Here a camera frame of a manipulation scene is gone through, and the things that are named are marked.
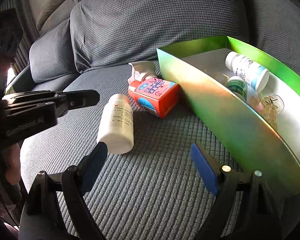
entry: finger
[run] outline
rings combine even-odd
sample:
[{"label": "finger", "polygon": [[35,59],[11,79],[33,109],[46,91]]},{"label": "finger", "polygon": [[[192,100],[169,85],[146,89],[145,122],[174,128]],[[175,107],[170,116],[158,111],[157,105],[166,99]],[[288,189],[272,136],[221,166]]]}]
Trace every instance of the finger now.
[{"label": "finger", "polygon": [[9,148],[9,154],[6,162],[8,169],[6,171],[6,179],[11,185],[15,185],[20,181],[20,148],[18,144],[14,144]]}]

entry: sofa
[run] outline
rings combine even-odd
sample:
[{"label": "sofa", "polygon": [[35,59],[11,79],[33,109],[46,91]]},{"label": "sofa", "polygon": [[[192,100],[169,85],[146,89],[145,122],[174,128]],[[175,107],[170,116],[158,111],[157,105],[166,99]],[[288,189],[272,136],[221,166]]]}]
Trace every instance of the sofa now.
[{"label": "sofa", "polygon": [[[260,48],[300,75],[298,0],[81,0],[70,17],[31,47],[29,66],[16,78],[16,92],[94,89],[100,102],[59,118],[58,125],[26,139],[21,175],[27,190],[40,170],[62,172],[97,144],[103,107],[111,95],[128,96],[129,62],[151,60],[160,75],[156,48],[174,42],[228,35]],[[241,168],[222,143],[186,106],[165,119],[131,105],[133,149],[109,155],[93,189],[84,196],[110,239],[193,239],[214,197],[190,158],[200,142],[210,155]],[[58,195],[68,231],[75,229]],[[224,234],[233,229],[237,196]],[[279,207],[286,237],[300,220],[300,195]]]}]

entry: bottle label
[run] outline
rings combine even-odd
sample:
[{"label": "bottle label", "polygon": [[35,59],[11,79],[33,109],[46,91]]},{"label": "bottle label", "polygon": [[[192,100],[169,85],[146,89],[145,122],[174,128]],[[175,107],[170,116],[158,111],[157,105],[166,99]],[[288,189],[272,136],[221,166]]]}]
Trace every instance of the bottle label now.
[{"label": "bottle label", "polygon": [[111,126],[133,128],[133,114],[124,108],[114,105]]},{"label": "bottle label", "polygon": [[241,80],[230,80],[227,84],[227,88],[244,101],[247,101],[248,87],[246,83]]},{"label": "bottle label", "polygon": [[149,78],[138,86],[137,92],[154,99],[159,99],[169,91],[174,84],[174,82],[159,78]]},{"label": "bottle label", "polygon": [[154,106],[145,98],[139,98],[138,103],[141,108],[155,116],[159,116]]},{"label": "bottle label", "polygon": [[258,78],[266,68],[248,57],[243,57],[233,69],[234,74],[241,77],[249,86],[256,90]]}]

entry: curtain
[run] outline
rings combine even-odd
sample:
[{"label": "curtain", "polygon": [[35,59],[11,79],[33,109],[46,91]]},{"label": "curtain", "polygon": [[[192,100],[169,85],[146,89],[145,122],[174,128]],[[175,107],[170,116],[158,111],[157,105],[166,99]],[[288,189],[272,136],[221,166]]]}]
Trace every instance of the curtain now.
[{"label": "curtain", "polygon": [[0,6],[0,11],[15,8],[23,29],[23,36],[15,57],[15,62],[10,64],[17,76],[29,62],[29,50],[31,45],[37,40],[38,34],[30,14],[28,0],[4,0]]}]

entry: orange-red bottle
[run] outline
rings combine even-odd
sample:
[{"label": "orange-red bottle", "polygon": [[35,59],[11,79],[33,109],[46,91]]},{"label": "orange-red bottle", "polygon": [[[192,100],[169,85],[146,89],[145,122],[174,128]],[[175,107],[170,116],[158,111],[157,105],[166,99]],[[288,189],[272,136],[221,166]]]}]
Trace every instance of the orange-red bottle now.
[{"label": "orange-red bottle", "polygon": [[178,84],[154,77],[143,82],[134,80],[128,89],[139,107],[160,118],[165,118],[177,104],[178,92]]}]

